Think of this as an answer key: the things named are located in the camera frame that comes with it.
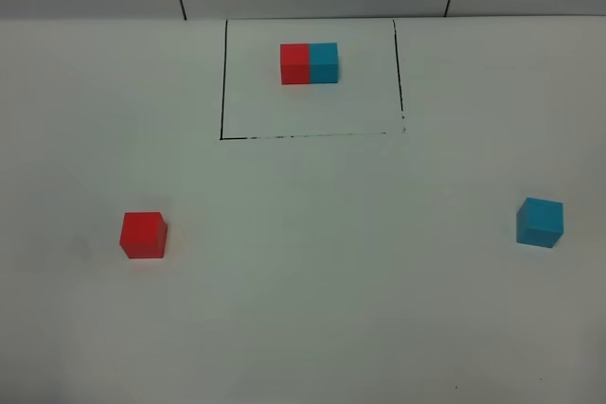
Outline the red template cube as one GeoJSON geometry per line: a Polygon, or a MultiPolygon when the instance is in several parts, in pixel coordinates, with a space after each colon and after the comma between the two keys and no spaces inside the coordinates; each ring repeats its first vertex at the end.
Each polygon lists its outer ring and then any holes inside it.
{"type": "Polygon", "coordinates": [[[282,44],[280,46],[280,76],[282,85],[311,83],[310,46],[282,44]]]}

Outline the blue template cube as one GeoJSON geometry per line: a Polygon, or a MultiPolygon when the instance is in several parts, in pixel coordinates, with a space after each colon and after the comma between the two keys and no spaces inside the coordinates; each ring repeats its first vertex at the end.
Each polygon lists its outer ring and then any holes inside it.
{"type": "Polygon", "coordinates": [[[337,83],[340,78],[337,43],[309,44],[311,84],[337,83]]]}

